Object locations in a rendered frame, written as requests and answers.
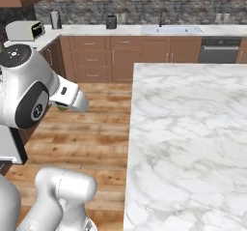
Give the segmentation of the white toaster oven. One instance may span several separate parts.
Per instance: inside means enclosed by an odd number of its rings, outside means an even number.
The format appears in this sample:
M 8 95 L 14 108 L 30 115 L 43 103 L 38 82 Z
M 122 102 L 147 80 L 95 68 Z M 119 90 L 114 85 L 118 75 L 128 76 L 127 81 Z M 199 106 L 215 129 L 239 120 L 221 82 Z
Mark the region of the white toaster oven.
M 45 34 L 43 23 L 38 20 L 16 20 L 9 23 L 5 30 L 12 42 L 33 42 Z

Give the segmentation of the dark brown cupboard run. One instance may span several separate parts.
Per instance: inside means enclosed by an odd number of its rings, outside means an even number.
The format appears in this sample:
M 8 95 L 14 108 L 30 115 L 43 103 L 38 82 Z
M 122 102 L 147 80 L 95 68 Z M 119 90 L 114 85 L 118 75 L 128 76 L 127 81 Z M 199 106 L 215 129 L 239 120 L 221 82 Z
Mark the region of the dark brown cupboard run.
M 57 73 L 61 77 L 66 77 L 62 48 L 59 39 L 56 39 L 50 45 L 42 49 L 40 51 L 40 54 L 49 63 L 51 69 L 55 73 Z

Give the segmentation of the brown lower cupboard run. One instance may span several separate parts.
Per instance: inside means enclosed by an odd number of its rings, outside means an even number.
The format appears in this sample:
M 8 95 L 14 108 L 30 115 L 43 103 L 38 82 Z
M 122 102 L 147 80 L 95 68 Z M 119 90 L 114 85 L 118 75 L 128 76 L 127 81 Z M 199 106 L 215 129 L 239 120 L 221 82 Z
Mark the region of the brown lower cupboard run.
M 69 80 L 130 83 L 135 63 L 197 63 L 198 36 L 61 36 Z

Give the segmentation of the grey dishwasher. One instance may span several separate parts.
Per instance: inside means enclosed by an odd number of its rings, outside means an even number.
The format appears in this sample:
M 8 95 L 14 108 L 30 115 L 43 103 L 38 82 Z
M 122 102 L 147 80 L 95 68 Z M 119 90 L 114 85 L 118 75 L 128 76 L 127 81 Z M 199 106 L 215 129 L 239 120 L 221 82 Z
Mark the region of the grey dishwasher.
M 204 37 L 198 62 L 201 64 L 234 64 L 240 37 Z

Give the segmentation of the white sink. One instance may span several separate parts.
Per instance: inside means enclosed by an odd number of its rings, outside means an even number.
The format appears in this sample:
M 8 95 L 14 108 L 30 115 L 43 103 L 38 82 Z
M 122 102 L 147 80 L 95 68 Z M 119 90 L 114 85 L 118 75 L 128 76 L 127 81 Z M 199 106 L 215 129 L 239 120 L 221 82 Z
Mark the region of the white sink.
M 159 27 L 157 25 L 143 26 L 142 34 L 203 34 L 197 26 L 169 26 Z

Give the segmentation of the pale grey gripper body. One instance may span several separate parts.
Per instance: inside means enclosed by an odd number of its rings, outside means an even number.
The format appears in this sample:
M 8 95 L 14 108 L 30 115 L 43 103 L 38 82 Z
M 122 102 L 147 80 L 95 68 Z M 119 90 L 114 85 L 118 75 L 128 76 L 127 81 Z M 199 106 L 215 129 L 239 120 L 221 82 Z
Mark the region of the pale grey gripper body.
M 71 108 L 76 111 L 86 112 L 89 106 L 89 101 L 86 99 L 85 94 L 79 91 L 75 97 Z

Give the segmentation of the brown narrow cupboard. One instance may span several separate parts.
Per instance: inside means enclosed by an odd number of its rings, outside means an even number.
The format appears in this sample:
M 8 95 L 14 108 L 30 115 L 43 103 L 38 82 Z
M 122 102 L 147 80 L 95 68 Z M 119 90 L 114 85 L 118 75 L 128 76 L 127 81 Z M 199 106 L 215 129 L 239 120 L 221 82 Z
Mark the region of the brown narrow cupboard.
M 235 62 L 237 64 L 247 64 L 247 38 L 241 40 Z

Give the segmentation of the grey appliance panel black edge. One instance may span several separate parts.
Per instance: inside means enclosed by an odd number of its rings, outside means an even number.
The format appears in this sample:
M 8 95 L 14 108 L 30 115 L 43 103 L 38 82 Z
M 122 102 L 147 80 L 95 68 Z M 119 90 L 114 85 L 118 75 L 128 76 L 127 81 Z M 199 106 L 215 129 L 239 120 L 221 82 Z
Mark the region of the grey appliance panel black edge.
M 27 159 L 18 130 L 0 125 L 0 163 L 24 164 Z

